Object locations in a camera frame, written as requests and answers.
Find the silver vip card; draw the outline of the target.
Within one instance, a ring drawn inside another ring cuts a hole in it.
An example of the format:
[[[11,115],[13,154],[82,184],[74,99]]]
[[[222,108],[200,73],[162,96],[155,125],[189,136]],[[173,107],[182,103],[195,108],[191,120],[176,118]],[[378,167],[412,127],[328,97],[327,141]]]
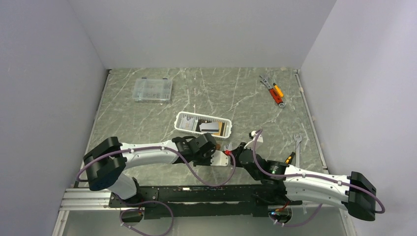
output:
[[[181,120],[180,129],[193,131],[194,123],[195,123],[195,118],[184,117]]]
[[[232,151],[233,150],[232,143],[225,144],[224,147],[223,147],[223,150],[224,151]]]

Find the white plastic basket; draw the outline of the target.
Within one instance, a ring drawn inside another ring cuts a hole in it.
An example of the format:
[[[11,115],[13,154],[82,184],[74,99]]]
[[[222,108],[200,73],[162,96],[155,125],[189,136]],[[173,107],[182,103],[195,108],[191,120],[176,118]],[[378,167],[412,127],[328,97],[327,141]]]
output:
[[[174,123],[178,131],[196,135],[209,133],[219,139],[229,138],[232,127],[229,119],[189,112],[179,112]]]

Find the gold credit card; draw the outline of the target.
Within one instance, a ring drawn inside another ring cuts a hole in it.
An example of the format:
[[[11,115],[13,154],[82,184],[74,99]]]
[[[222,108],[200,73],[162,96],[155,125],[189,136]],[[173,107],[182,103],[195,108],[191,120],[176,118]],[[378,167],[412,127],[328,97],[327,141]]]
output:
[[[217,132],[213,133],[213,135],[223,137],[223,138],[228,138],[229,134],[228,134],[227,123],[226,122],[218,122],[218,130],[217,130]]]

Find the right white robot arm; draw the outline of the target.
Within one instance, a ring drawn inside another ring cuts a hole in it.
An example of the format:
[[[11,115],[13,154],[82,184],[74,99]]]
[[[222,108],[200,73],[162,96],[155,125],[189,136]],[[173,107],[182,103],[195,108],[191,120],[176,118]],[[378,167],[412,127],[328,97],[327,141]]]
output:
[[[225,153],[231,153],[235,157],[233,163],[261,183],[265,192],[258,196],[265,203],[316,202],[346,210],[363,221],[375,221],[377,189],[360,172],[338,176],[307,171],[289,161],[264,160],[245,148],[244,143]]]

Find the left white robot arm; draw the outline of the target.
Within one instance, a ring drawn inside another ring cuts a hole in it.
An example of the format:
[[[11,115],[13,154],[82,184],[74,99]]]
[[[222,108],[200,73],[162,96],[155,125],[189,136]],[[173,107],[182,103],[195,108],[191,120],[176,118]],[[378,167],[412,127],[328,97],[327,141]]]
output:
[[[136,206],[142,196],[137,180],[123,173],[126,169],[150,164],[218,166],[229,163],[209,133],[136,145],[121,143],[117,137],[109,137],[88,152],[83,162],[87,174],[85,181],[91,191],[108,189],[130,207]]]

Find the silver VIP card in basket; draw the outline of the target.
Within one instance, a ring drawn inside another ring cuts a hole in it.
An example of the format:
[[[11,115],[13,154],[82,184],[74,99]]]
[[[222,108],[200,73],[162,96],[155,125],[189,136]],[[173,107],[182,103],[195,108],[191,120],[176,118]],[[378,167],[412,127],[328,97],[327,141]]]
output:
[[[180,129],[193,131],[194,123],[195,123],[195,118],[184,117],[181,120]]]

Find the yellow black screwdriver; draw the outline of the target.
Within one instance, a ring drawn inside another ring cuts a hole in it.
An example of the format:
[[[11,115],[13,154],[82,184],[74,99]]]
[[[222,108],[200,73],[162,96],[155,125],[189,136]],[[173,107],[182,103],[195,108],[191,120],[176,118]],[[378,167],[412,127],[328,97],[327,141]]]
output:
[[[284,161],[284,163],[285,164],[288,164],[288,165],[290,165],[290,164],[292,164],[292,162],[295,160],[295,157],[296,157],[296,153],[293,151],[293,152],[291,152],[291,154],[285,159],[285,161]]]

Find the silver open-end wrench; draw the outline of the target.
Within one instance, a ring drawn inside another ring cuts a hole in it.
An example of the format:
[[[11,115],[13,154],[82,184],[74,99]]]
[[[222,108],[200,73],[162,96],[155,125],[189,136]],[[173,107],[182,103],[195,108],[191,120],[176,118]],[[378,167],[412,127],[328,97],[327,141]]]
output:
[[[295,141],[295,166],[297,168],[300,167],[300,143],[302,141],[303,137],[301,134],[295,134],[294,135],[294,141]]]

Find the red adjustable wrench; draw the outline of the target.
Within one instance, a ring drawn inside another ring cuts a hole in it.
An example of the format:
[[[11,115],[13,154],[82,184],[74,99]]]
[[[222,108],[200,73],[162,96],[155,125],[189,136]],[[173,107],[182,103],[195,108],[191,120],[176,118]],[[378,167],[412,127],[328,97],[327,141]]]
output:
[[[275,103],[280,108],[284,108],[285,107],[285,104],[284,104],[282,98],[279,96],[279,94],[277,93],[277,91],[274,88],[269,89],[269,93],[272,96],[272,98],[274,99]]]

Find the clear plastic organizer box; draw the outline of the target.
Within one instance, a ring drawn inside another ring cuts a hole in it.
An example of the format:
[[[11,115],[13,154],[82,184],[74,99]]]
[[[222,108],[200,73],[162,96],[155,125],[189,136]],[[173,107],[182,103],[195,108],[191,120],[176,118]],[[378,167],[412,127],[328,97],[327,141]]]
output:
[[[167,78],[136,79],[132,98],[135,102],[169,103],[171,100],[173,81]]]

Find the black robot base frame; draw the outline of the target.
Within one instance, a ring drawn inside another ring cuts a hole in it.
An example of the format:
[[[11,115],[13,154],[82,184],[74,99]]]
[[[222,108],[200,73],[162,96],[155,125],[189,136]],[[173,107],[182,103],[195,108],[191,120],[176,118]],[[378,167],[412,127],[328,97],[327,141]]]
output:
[[[299,206],[302,201],[290,201],[285,190],[261,184],[192,186],[142,186],[141,209],[145,219],[170,217],[169,211],[156,202],[168,205],[175,217],[251,215],[267,217],[275,207]]]

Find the yellow handled screwdriver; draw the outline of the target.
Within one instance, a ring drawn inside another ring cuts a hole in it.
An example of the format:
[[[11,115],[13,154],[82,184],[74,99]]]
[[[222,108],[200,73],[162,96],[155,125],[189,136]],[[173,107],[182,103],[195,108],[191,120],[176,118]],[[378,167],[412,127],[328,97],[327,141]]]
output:
[[[273,83],[274,89],[275,91],[278,93],[278,95],[282,98],[284,97],[283,92],[281,91],[281,89],[279,88],[279,86],[276,83]]]

